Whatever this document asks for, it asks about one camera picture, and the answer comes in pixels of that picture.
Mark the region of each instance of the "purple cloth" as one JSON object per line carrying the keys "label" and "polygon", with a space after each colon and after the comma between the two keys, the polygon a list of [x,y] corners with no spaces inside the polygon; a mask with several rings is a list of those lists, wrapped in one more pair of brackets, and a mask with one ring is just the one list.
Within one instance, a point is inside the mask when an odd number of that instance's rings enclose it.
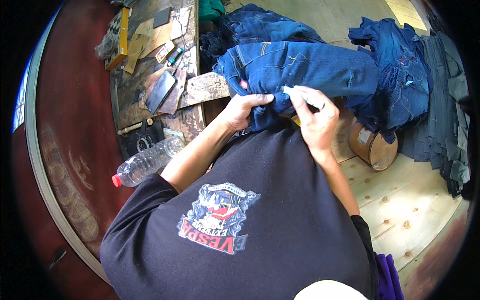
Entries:
{"label": "purple cloth", "polygon": [[378,300],[405,300],[391,254],[375,253],[378,269]]}

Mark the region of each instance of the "right hand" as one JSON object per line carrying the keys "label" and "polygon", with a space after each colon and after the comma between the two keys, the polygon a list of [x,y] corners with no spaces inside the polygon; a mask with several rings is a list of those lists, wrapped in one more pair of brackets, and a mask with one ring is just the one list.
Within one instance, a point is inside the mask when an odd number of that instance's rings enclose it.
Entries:
{"label": "right hand", "polygon": [[317,98],[325,103],[317,113],[312,113],[307,102],[301,96],[291,96],[290,100],[301,122],[301,135],[310,152],[316,154],[329,154],[332,151],[332,137],[338,122],[339,110],[330,99],[319,90],[306,86],[294,86],[296,90],[305,92],[309,99]]}

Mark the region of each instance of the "workbench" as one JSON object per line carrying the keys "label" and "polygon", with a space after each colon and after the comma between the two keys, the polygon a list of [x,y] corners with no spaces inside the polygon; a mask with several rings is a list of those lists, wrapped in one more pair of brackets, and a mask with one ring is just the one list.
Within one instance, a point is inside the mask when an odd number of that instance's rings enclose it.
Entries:
{"label": "workbench", "polygon": [[[199,70],[199,42],[198,42],[198,0],[138,0],[133,6],[128,23],[128,40],[131,39],[138,25],[154,17],[155,13],[171,7],[172,10],[191,6],[186,34],[173,40],[176,47],[185,50],[183,58],[178,59],[179,70],[187,72],[187,80],[194,78],[200,73]],[[153,50],[145,58],[137,61],[133,74],[125,72],[121,67],[128,58],[124,58],[115,68],[110,71],[110,92],[113,109],[113,117],[116,129],[121,129],[139,122],[143,118],[152,117],[146,109],[140,109],[136,103],[140,92],[144,89],[145,78],[163,67],[155,59],[158,49]],[[179,107],[175,114],[162,114],[155,116],[154,121],[160,121],[164,128],[183,132],[185,140],[189,143],[206,126],[203,104],[189,104],[188,97],[184,93],[180,98]]]}

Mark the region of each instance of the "wooden table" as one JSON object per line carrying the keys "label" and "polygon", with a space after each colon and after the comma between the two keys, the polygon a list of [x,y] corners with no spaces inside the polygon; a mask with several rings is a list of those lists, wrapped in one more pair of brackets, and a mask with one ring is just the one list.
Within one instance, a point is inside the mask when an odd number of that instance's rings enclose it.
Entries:
{"label": "wooden table", "polygon": [[[197,76],[200,71],[198,63],[198,0],[138,0],[132,7],[132,14],[128,23],[128,40],[130,40],[138,25],[153,18],[156,12],[168,7],[174,10],[188,6],[191,6],[192,9],[187,32],[183,36],[185,45],[181,37],[173,40],[175,46],[186,50],[179,69],[187,71],[187,79]],[[129,74],[120,68],[125,65],[128,58],[125,58],[110,71],[110,93],[117,130],[119,129],[117,119],[119,112],[131,107],[133,103],[138,101],[140,92],[145,89],[145,78],[163,67],[155,59],[157,51],[158,49],[152,51],[147,57],[138,60],[133,74]],[[178,109],[173,115],[163,114],[155,117],[155,120],[161,121],[164,128],[182,131],[188,143],[205,128],[203,104]]]}

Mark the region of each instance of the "plastic water bottle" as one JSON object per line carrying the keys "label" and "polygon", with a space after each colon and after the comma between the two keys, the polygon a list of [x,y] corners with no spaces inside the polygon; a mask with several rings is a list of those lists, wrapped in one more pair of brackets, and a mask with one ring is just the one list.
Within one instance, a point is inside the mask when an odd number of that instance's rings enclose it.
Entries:
{"label": "plastic water bottle", "polygon": [[134,187],[140,184],[145,177],[167,165],[183,147],[183,141],[172,136],[142,150],[120,165],[117,174],[112,176],[113,184],[116,187],[121,185]]}

